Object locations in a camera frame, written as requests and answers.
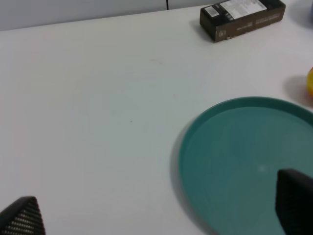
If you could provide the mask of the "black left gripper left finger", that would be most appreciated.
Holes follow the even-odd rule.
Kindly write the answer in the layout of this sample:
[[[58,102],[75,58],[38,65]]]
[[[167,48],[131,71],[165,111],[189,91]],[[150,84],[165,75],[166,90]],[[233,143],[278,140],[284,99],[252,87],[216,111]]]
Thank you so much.
[[[0,212],[2,235],[45,235],[45,226],[37,198],[24,196]]]

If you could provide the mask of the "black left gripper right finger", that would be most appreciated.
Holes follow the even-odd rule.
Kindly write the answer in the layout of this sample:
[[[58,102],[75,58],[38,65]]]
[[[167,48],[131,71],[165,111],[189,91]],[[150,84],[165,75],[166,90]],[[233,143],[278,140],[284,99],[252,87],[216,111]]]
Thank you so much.
[[[275,211],[287,235],[313,233],[313,179],[294,169],[277,174]]]

